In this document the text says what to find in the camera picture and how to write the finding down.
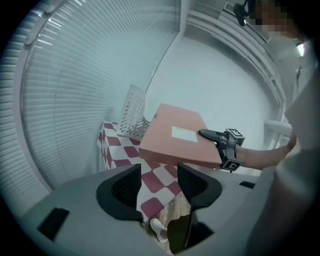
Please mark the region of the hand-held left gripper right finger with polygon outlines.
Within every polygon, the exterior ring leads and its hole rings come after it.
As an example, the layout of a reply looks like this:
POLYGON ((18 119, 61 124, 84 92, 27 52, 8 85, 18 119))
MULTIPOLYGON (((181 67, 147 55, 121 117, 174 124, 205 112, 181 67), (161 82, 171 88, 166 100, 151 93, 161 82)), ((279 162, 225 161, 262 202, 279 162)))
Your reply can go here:
POLYGON ((209 207, 222 193, 222 185, 217 179, 183 163, 177 164, 177 180, 191 212, 209 207))

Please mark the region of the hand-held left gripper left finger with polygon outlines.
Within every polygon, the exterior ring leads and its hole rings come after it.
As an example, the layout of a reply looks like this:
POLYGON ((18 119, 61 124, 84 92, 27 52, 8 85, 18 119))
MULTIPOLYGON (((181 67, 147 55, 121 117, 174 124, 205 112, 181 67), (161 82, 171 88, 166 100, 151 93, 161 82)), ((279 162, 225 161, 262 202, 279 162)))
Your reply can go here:
POLYGON ((141 186, 141 165, 134 164, 103 181, 96 190, 96 200, 108 215, 117 220, 142 222, 143 215, 137 210, 141 186))

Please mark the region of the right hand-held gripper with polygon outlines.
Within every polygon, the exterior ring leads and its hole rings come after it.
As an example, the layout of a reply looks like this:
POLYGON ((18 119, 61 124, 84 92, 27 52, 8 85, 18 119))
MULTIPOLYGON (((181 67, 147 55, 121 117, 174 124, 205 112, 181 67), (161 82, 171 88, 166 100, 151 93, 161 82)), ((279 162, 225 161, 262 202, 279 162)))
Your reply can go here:
POLYGON ((241 146, 245 137, 235 128, 227 128, 224 132, 200 129, 198 134, 203 138, 216 143, 223 170, 236 171, 243 163, 236 153, 236 146, 241 146))

